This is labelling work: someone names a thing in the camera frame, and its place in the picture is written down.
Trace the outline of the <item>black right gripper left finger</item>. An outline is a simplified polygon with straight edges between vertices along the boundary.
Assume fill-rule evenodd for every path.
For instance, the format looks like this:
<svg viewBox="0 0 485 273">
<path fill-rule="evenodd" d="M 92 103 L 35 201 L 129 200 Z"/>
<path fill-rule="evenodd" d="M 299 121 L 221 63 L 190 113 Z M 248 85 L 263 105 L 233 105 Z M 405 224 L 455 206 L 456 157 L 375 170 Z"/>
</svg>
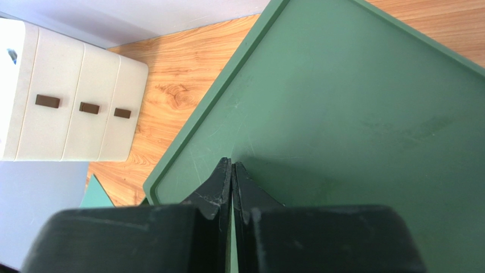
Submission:
<svg viewBox="0 0 485 273">
<path fill-rule="evenodd" d="M 178 204 L 71 209 L 41 229 L 22 272 L 228 272 L 231 161 Z"/>
</svg>

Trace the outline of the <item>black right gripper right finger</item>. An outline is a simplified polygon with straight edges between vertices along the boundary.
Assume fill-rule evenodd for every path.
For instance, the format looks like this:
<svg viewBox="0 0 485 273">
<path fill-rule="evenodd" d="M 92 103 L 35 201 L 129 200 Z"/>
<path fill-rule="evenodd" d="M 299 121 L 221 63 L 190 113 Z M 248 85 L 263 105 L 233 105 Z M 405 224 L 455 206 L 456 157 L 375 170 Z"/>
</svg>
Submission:
<svg viewBox="0 0 485 273">
<path fill-rule="evenodd" d="M 405 221 L 382 205 L 286 207 L 232 167 L 240 272 L 425 272 Z"/>
</svg>

